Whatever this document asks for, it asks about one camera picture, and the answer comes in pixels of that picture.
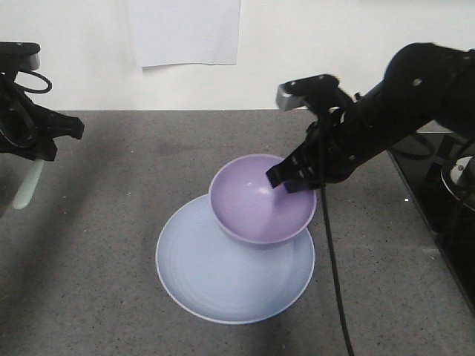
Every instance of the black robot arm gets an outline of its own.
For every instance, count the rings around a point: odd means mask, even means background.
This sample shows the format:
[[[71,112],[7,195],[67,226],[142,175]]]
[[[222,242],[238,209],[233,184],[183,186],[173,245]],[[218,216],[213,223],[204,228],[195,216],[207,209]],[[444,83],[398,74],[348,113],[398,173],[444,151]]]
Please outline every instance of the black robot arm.
[[[431,120],[475,137],[475,50],[431,43],[410,44],[387,66],[383,80],[355,101],[329,75],[287,82],[278,88],[282,110],[306,106],[317,120],[304,142],[267,171],[288,191],[318,188],[321,140],[324,180],[340,182],[360,165]]]
[[[39,67],[39,50],[36,43],[0,42],[0,153],[53,161],[57,151],[53,139],[81,139],[84,125],[77,117],[34,104],[26,95],[25,92],[47,93],[51,89],[49,80],[33,72]],[[38,76],[47,88],[22,87],[15,83],[18,72]]]

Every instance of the white paper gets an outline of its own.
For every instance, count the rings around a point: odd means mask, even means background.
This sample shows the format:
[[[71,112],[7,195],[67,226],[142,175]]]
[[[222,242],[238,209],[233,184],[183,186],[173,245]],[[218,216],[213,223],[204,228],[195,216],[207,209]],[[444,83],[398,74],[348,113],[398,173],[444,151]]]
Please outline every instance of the white paper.
[[[240,0],[128,0],[137,65],[235,65]]]

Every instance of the light blue plate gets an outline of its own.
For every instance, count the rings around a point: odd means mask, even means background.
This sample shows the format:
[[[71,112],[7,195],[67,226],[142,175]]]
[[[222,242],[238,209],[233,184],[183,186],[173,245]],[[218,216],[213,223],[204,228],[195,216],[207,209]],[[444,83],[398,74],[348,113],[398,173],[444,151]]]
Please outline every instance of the light blue plate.
[[[166,291],[188,312],[216,323],[245,324],[279,314],[302,295],[315,250],[306,228],[274,245],[237,241],[218,227],[203,195],[166,223],[156,262]]]

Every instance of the black cable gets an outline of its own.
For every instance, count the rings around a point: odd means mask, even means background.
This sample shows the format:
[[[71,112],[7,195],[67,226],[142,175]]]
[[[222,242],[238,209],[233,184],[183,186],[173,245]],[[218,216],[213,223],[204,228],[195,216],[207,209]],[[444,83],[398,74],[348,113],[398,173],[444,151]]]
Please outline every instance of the black cable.
[[[22,73],[25,73],[25,74],[30,74],[31,76],[35,76],[36,78],[40,78],[43,82],[46,83],[46,88],[44,88],[44,89],[27,88],[27,87],[24,87],[23,85],[15,83],[15,85],[18,88],[22,89],[23,91],[26,91],[27,93],[45,94],[53,88],[53,84],[51,83],[51,81],[48,78],[46,78],[45,76],[42,76],[41,74],[39,74],[37,72],[33,72],[32,70],[25,70],[25,69],[19,69],[19,72],[22,72]]]
[[[319,152],[319,168],[320,168],[320,195],[321,206],[324,212],[325,231],[327,233],[328,251],[330,253],[330,262],[332,264],[333,284],[335,285],[336,303],[338,306],[338,314],[340,316],[341,330],[343,331],[344,342],[347,346],[349,356],[354,356],[353,347],[351,346],[350,334],[348,333],[347,321],[344,316],[343,300],[341,299],[340,282],[338,279],[338,269],[336,266],[335,249],[333,247],[332,230],[330,228],[330,217],[328,214],[327,194],[325,192],[325,142],[324,142],[324,123],[320,125],[320,152]]]

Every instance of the granite surface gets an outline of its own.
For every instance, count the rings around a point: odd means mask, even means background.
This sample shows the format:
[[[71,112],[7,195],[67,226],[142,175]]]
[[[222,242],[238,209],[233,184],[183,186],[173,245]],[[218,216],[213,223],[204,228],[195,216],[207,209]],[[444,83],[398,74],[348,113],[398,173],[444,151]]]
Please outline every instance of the granite surface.
[[[216,171],[286,156],[305,111],[70,112],[31,204],[10,207],[30,162],[0,155],[0,355],[345,355],[321,210],[297,302],[224,326],[179,307],[157,276],[167,219]],[[329,185],[341,290],[357,355],[474,355],[475,319],[386,153]]]

